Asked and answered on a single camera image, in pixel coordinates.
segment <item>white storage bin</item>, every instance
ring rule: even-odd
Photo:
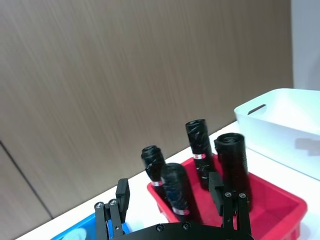
[[[248,148],[320,180],[320,91],[276,89],[234,113]]]

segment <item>white table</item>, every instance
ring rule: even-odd
[[[224,133],[238,133],[238,123],[234,122],[210,136],[211,145],[214,140]],[[258,177],[304,199],[308,205],[308,212],[301,222],[300,240],[320,240],[320,181],[308,177],[289,167],[277,163],[250,149],[246,150],[249,171]],[[169,157],[167,163],[182,163],[192,157],[190,147]],[[157,204],[147,191],[150,182],[146,172],[141,172],[129,179],[130,203],[126,221],[132,230],[146,228],[168,221],[159,213]],[[58,216],[42,226],[19,237],[19,240],[49,240],[70,228],[82,219],[93,214],[94,204],[108,202],[115,198],[116,187],[88,200],[74,209]]]

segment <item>white wall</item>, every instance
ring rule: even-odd
[[[320,0],[292,0],[293,82],[320,90]]]

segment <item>red plastic bin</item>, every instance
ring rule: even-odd
[[[217,156],[214,155],[213,159],[217,170],[221,173],[221,166]],[[210,193],[200,187],[193,159],[188,159],[182,165],[187,171],[203,223],[220,227],[222,218],[217,213]],[[300,221],[307,212],[306,202],[251,173],[249,178],[253,196],[253,208],[250,212],[253,238],[255,240],[298,239],[300,236]],[[168,221],[170,223],[178,222],[172,210],[155,192],[151,183],[148,184],[147,189],[155,198],[159,210],[164,213]]]

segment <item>black plastic wrap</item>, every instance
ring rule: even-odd
[[[168,163],[161,170],[161,179],[172,211],[180,222],[201,223],[201,216],[185,168]]]
[[[239,133],[226,133],[220,135],[214,144],[222,166],[224,184],[229,191],[247,194],[251,208],[252,191],[248,176],[245,137]]]
[[[196,171],[203,189],[209,189],[209,173],[215,171],[206,120],[198,119],[185,124]]]
[[[142,150],[141,159],[145,165],[146,174],[149,176],[156,193],[169,206],[170,204],[161,180],[161,169],[166,165],[161,149],[155,145],[147,146]]]

